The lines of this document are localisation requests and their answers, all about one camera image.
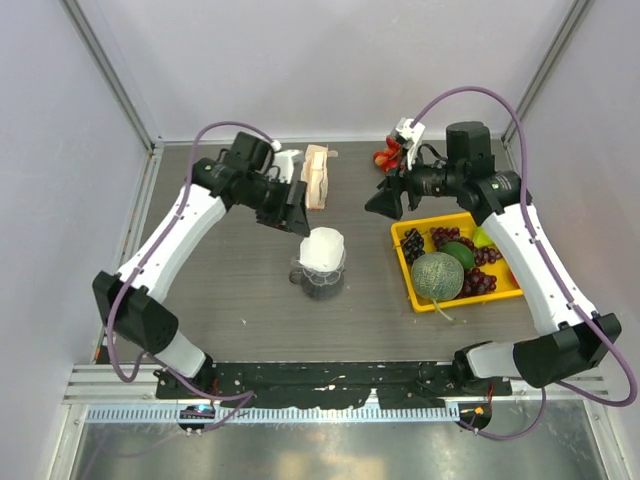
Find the red object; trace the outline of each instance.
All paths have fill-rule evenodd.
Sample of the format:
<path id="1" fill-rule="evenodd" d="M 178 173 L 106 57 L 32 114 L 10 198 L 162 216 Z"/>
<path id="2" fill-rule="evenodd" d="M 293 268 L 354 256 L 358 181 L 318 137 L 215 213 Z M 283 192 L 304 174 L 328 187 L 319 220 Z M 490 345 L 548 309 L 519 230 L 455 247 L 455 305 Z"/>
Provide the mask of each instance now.
<path id="1" fill-rule="evenodd" d="M 402 145 L 391 138 L 391 136 L 387 136 L 386 142 L 387 148 L 385 148 L 384 151 L 377 151 L 373 154 L 373 161 L 384 173 L 387 173 L 392 168 L 396 168 L 402 158 Z"/>
<path id="2" fill-rule="evenodd" d="M 513 272 L 511 270 L 509 270 L 509 277 L 511 277 L 511 281 L 514 283 L 514 285 L 520 288 L 520 285 L 518 285 L 518 281 L 516 280 L 516 277 L 513 276 Z"/>

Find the gray wall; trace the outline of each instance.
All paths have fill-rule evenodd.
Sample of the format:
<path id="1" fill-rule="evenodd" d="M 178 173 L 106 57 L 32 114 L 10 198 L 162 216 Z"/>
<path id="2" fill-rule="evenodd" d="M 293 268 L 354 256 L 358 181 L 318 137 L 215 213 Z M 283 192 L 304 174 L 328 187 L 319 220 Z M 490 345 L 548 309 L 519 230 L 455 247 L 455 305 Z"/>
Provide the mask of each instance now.
<path id="1" fill-rule="evenodd" d="M 622 321 L 618 345 L 638 376 L 639 17 L 635 0 L 594 2 L 524 122 L 530 188 L 542 223 L 599 311 L 615 312 Z M 612 358 L 603 370 L 617 398 L 626 395 L 626 380 Z M 640 476 L 640 405 L 610 409 L 610 416 Z"/>
<path id="2" fill-rule="evenodd" d="M 448 88 L 484 85 L 517 102 L 573 2 L 80 3 L 165 140 L 190 140 L 215 119 L 280 137 L 378 140 Z M 468 95 L 433 111 L 429 136 L 466 115 L 500 133 L 507 123 L 498 105 Z"/>
<path id="3" fill-rule="evenodd" d="M 0 15 L 0 477 L 42 478 L 144 151 L 60 4 Z"/>

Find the cantaloupe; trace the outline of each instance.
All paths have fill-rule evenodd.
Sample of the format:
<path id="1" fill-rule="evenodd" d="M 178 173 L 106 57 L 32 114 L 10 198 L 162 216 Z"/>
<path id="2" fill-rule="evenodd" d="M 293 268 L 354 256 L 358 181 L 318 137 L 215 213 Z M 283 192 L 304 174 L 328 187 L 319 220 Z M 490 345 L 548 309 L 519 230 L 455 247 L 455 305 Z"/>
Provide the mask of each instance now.
<path id="1" fill-rule="evenodd" d="M 416 294 L 433 301 L 438 312 L 449 321 L 456 321 L 440 309 L 438 301 L 452 300 L 462 290 L 464 269 L 458 260 L 442 252 L 422 255 L 411 267 L 411 283 Z"/>

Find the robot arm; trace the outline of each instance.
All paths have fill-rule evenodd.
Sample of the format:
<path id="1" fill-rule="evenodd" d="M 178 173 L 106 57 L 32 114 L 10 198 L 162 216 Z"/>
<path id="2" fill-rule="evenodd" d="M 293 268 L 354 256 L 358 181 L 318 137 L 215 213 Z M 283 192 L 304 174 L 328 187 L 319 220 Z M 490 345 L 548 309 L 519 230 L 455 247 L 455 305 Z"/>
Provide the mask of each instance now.
<path id="1" fill-rule="evenodd" d="M 365 209 L 400 219 L 400 196 L 405 191 L 411 210 L 423 196 L 456 197 L 503 254 L 524 291 L 540 335 L 515 344 L 488 342 L 456 352 L 454 363 L 461 381 L 521 377 L 534 387 L 542 387 L 596 367 L 607 349 L 577 314 L 576 307 L 590 313 L 612 342 L 620 334 L 620 323 L 614 314 L 601 316 L 575 285 L 549 243 L 527 194 L 527 213 L 536 232 L 536 238 L 531 237 L 519 204 L 520 177 L 514 172 L 495 171 L 489 130 L 480 122 L 450 125 L 448 158 L 436 167 L 425 165 L 418 157 L 416 146 L 424 127 L 417 124 L 412 129 L 410 123 L 402 119 L 392 133 L 403 145 L 404 163 L 387 174 Z M 571 291 L 573 303 L 565 300 L 543 254 L 548 255 Z"/>
<path id="2" fill-rule="evenodd" d="M 118 309 L 114 331 L 145 352 L 207 391 L 211 386 L 213 360 L 193 345 L 178 329 L 178 320 L 162 306 L 169 287 L 196 245 L 233 205 L 256 212 L 258 223 L 308 236 L 304 197 L 306 183 L 292 184 L 293 157 L 288 150 L 273 154 L 271 146 L 256 137 L 239 133 L 220 161 L 199 160 L 193 167 L 189 199 L 179 220 L 138 272 Z M 93 290 L 103 322 L 122 287 L 166 226 L 178 215 L 178 199 L 155 232 L 116 275 L 100 272 Z"/>

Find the metal frame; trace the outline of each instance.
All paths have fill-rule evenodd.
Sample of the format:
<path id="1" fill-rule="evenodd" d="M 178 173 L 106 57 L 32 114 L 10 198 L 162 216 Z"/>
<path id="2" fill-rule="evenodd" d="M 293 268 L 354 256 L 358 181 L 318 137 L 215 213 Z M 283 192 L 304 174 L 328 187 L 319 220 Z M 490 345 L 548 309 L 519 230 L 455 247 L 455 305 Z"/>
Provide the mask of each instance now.
<path id="1" fill-rule="evenodd" d="M 446 140 L 444 130 L 438 133 L 427 132 L 429 140 L 431 141 L 444 141 Z M 491 133 L 491 140 L 502 143 L 503 134 L 499 132 Z M 283 145 L 289 144 L 332 144 L 332 143 L 346 143 L 346 142 L 376 142 L 380 143 L 380 135 L 350 135 L 350 136 L 326 136 L 326 137 L 278 137 L 278 141 Z M 233 137 L 229 137 L 226 139 L 211 139 L 211 140 L 201 140 L 200 146 L 229 146 L 232 143 Z M 165 147 L 191 147 L 193 145 L 193 140 L 164 140 L 163 145 Z"/>
<path id="2" fill-rule="evenodd" d="M 89 53 L 93 57 L 99 70 L 103 74 L 109 88 L 111 89 L 115 100 L 122 107 L 127 119 L 135 130 L 140 141 L 145 148 L 152 152 L 150 158 L 145 167 L 142 175 L 140 188 L 138 191 L 138 197 L 133 208 L 131 215 L 130 228 L 128 229 L 126 238 L 123 241 L 122 254 L 120 257 L 120 264 L 129 259 L 140 245 L 142 231 L 144 227 L 144 220 L 147 215 L 149 204 L 155 185 L 158 168 L 162 158 L 162 143 L 157 144 L 154 142 L 162 142 L 161 137 L 157 135 L 158 132 L 150 134 L 149 128 L 155 128 L 149 122 L 152 119 L 149 115 L 140 115 L 141 108 L 144 110 L 144 105 L 138 102 L 136 105 L 130 98 L 127 87 L 121 81 L 121 77 L 118 76 L 113 66 L 113 58 L 109 58 L 98 40 L 95 33 L 95 25 L 87 19 L 83 8 L 80 6 L 80 0 L 59 0 L 63 5 L 65 11 L 69 15 L 74 26 L 78 30 L 82 41 L 87 47 Z M 530 111 L 535 99 L 538 97 L 544 84 L 549 79 L 553 68 L 558 63 L 563 51 L 568 45 L 571 37 L 575 33 L 580 22 L 588 12 L 588 8 L 593 3 L 593 0 L 575 0 L 571 6 L 567 16 L 565 17 L 561 27 L 559 28 L 556 36 L 551 42 L 542 63 L 540 64 L 536 74 L 531 80 L 525 94 L 520 101 L 517 112 L 521 118 L 526 117 Z M 515 125 L 511 122 L 505 132 L 501 135 L 502 143 L 506 149 L 507 157 L 513 165 L 513 154 L 511 151 L 511 140 L 515 134 Z M 298 138 L 289 139 L 291 142 L 306 141 L 308 139 Z M 327 139 L 330 141 L 345 141 L 345 140 L 360 140 L 362 138 L 332 138 Z M 221 144 L 224 141 L 209 141 L 208 144 Z M 187 142 L 171 142 L 172 145 L 187 144 Z M 155 398 L 155 388 L 157 378 L 152 375 L 153 370 L 158 367 L 155 365 L 143 365 L 138 377 L 138 381 L 134 384 L 121 383 L 110 366 L 98 366 L 98 365 L 79 365 L 73 370 L 70 378 L 70 382 L 64 397 L 64 418 L 63 425 L 60 429 L 60 435 L 58 437 L 57 448 L 54 452 L 51 462 L 51 469 L 49 472 L 49 478 L 53 480 L 66 480 L 71 475 L 73 464 L 76 458 L 76 454 L 80 448 L 82 448 L 82 434 L 84 425 L 87 423 L 87 416 L 89 421 L 94 421 L 95 418 L 91 412 L 97 410 L 106 412 L 116 412 L 114 415 L 123 414 L 122 412 L 135 412 L 140 408 L 146 409 L 169 409 L 175 410 L 176 405 L 193 404 L 194 401 L 160 401 Z M 598 395 L 606 395 L 607 390 L 604 385 L 599 372 L 592 371 L 587 374 L 581 375 L 579 378 L 573 379 L 581 387 L 588 391 L 596 393 Z M 521 400 L 539 400 L 540 392 L 537 389 L 532 389 L 524 382 L 513 382 L 514 395 L 511 397 L 496 397 L 494 401 L 500 402 L 518 402 Z M 578 398 L 572 392 L 569 392 L 556 385 L 548 388 L 548 398 L 550 401 L 560 400 L 575 400 Z M 457 405 L 457 402 L 473 402 L 482 401 L 483 398 L 450 398 L 447 399 L 449 405 Z M 375 395 L 371 397 L 372 402 L 376 402 Z M 618 446 L 617 437 L 614 429 L 609 421 L 607 411 L 604 407 L 598 404 L 594 404 L 588 401 L 584 401 L 585 410 L 589 416 L 591 422 L 591 428 L 593 430 L 600 454 L 610 478 L 616 479 L 629 479 L 630 473 L 628 465 L 622 458 L 621 450 Z M 420 415 L 415 415 L 411 418 L 417 418 Z"/>
<path id="3" fill-rule="evenodd" d="M 233 411 L 232 408 L 216 405 L 216 416 L 222 418 Z M 93 405 L 85 423 L 97 424 L 207 424 L 214 418 L 185 418 L 185 405 L 161 403 L 151 405 Z M 377 397 L 372 393 L 367 402 L 358 409 L 320 410 L 319 408 L 249 408 L 240 410 L 228 420 L 233 425 L 273 425 L 306 423 L 423 423 L 457 422 L 460 410 L 456 402 L 447 402 L 444 407 L 382 410 Z"/>
<path id="4" fill-rule="evenodd" d="M 139 114 L 139 108 L 136 108 L 136 105 L 127 93 L 127 89 L 124 87 L 120 76 L 113 67 L 112 59 L 109 58 L 102 47 L 100 40 L 98 40 L 93 26 L 89 23 L 83 8 L 80 6 L 80 2 L 78 0 L 59 1 L 69 16 L 69 19 L 75 26 L 82 42 L 89 51 L 89 54 L 95 61 L 96 66 L 104 77 L 109 89 L 113 93 L 114 99 L 122 108 L 122 111 L 131 124 L 131 127 L 136 132 L 138 138 L 144 145 L 144 148 L 148 152 L 152 152 L 155 146 L 155 139 L 150 134 L 147 126 L 145 126 L 145 122 Z"/>
<path id="5" fill-rule="evenodd" d="M 573 5 L 567 12 L 562 25 L 558 29 L 549 49 L 545 53 L 545 56 L 538 67 L 538 70 L 534 74 L 529 86 L 525 90 L 516 112 L 521 120 L 529 113 L 533 102 L 538 97 L 545 83 L 549 79 L 549 75 L 553 72 L 554 67 L 557 65 L 562 53 L 566 49 L 569 41 L 576 32 L 576 29 L 584 20 L 589 11 L 589 7 L 593 4 L 593 0 L 574 0 Z M 511 143 L 513 136 L 516 134 L 516 124 L 513 120 L 509 122 L 507 128 L 502 135 L 502 142 L 507 148 L 507 145 Z"/>

